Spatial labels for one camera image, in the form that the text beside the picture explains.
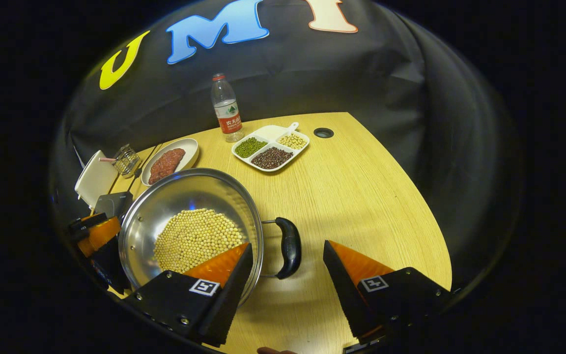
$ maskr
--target ground meat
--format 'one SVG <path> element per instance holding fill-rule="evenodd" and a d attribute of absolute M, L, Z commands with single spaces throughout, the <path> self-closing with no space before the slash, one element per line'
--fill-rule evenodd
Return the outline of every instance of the ground meat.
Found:
<path fill-rule="evenodd" d="M 154 184 L 163 177 L 171 175 L 184 155 L 185 150 L 182 148 L 175 148 L 163 154 L 150 168 L 148 184 Z"/>

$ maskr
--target hand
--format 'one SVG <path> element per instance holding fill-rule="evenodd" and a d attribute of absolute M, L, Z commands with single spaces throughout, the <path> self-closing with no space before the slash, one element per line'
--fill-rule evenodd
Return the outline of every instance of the hand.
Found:
<path fill-rule="evenodd" d="M 284 350 L 283 352 L 279 352 L 278 350 L 274 350 L 268 347 L 261 347 L 256 350 L 256 354 L 297 354 L 295 352 L 290 352 L 289 350 Z"/>

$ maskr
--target white plate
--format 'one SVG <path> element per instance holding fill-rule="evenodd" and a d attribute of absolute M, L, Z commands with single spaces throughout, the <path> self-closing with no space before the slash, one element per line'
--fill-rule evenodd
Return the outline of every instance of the white plate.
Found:
<path fill-rule="evenodd" d="M 152 165 L 157 162 L 157 160 L 160 159 L 163 154 L 165 154 L 169 150 L 174 150 L 175 148 L 182 148 L 183 150 L 185 150 L 185 155 L 182 157 L 182 160 L 180 160 L 178 166 L 176 166 L 176 170 L 174 170 L 174 172 L 190 168 L 195 164 L 196 160 L 198 159 L 198 154 L 200 153 L 198 142 L 194 139 L 181 139 L 179 141 L 175 141 L 159 150 L 159 152 L 154 154 L 154 156 L 148 161 L 148 163 L 145 164 L 143 172 L 141 172 L 141 182 L 143 184 L 148 187 L 151 185 L 148 183 L 148 180 L 150 179 L 150 169 L 152 168 Z"/>
<path fill-rule="evenodd" d="M 250 166 L 252 166 L 252 167 L 254 167 L 258 170 L 261 170 L 261 171 L 264 171 L 264 172 L 274 172 L 276 170 L 280 170 L 281 168 L 283 168 L 283 166 L 290 163 L 296 156 L 298 156 L 298 154 L 300 154 L 303 150 L 305 150 L 305 148 L 307 148 L 308 145 L 310 145 L 310 138 L 303 133 L 297 132 L 296 131 L 297 127 L 298 127 L 298 122 L 296 122 L 296 121 L 294 123 L 292 123 L 292 125 L 290 125 L 288 128 L 279 127 L 278 125 L 266 125 L 265 127 L 261 127 L 258 130 L 255 130 L 254 132 L 250 133 L 249 135 L 246 135 L 245 137 L 243 137 L 242 140 L 233 144 L 233 146 L 231 147 L 231 152 L 233 153 L 233 155 L 235 155 L 235 157 L 237 157 L 238 159 L 242 160 L 243 162 L 249 164 Z M 295 134 L 295 135 L 298 135 L 299 137 L 305 139 L 307 144 L 305 144 L 305 146 L 303 146 L 299 150 L 296 150 L 295 148 L 291 148 L 291 147 L 287 147 L 287 146 L 279 144 L 279 139 L 281 139 L 282 137 L 284 137 L 286 135 L 290 135 L 290 134 Z M 252 137 L 256 138 L 258 141 L 265 141 L 267 143 L 267 145 L 260 148 L 258 151 L 256 151 L 255 153 L 253 153 L 252 155 L 250 155 L 249 157 L 246 157 L 246 158 L 243 158 L 243 157 L 239 156 L 238 154 L 236 154 L 235 148 L 237 148 L 237 146 L 239 146 L 239 144 L 243 143 L 243 141 L 245 141 L 246 139 L 250 139 Z M 268 148 L 273 148 L 273 147 L 274 148 L 280 148 L 281 150 L 285 150 L 286 152 L 291 152 L 292 157 L 287 159 L 287 161 L 285 161 L 279 167 L 271 168 L 269 170 L 266 170 L 265 168 L 261 168 L 261 167 L 257 166 L 256 164 L 250 162 L 252 159 L 254 159 L 257 155 L 259 155 L 263 151 L 267 150 Z"/>

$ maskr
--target dish handle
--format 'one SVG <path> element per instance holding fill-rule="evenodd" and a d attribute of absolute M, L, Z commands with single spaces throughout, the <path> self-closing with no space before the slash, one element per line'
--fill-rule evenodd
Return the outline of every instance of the dish handle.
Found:
<path fill-rule="evenodd" d="M 283 254 L 283 267 L 279 273 L 273 275 L 261 275 L 279 279 L 285 279 L 296 273 L 298 267 L 301 266 L 301 236 L 298 233 L 296 225 L 290 220 L 277 217 L 275 220 L 262 221 L 262 224 L 276 223 L 280 227 L 283 237 L 281 237 L 281 253 Z"/>

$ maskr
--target stainless steel pot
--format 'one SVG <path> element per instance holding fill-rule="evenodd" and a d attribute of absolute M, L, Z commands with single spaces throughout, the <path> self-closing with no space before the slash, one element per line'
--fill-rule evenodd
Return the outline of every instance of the stainless steel pot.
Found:
<path fill-rule="evenodd" d="M 261 224 L 276 222 L 283 232 L 283 268 L 279 279 L 294 274 L 301 264 L 301 239 L 296 226 L 287 219 L 261 221 L 247 190 L 233 177 L 209 168 L 183 170 L 153 184 L 130 206 L 119 233 L 119 257 L 133 290 L 161 273 L 153 260 L 154 244 L 169 219 L 182 210 L 210 208 L 224 213 L 251 242 L 253 267 L 242 292 L 241 306 L 250 296 L 261 274 L 263 229 Z"/>

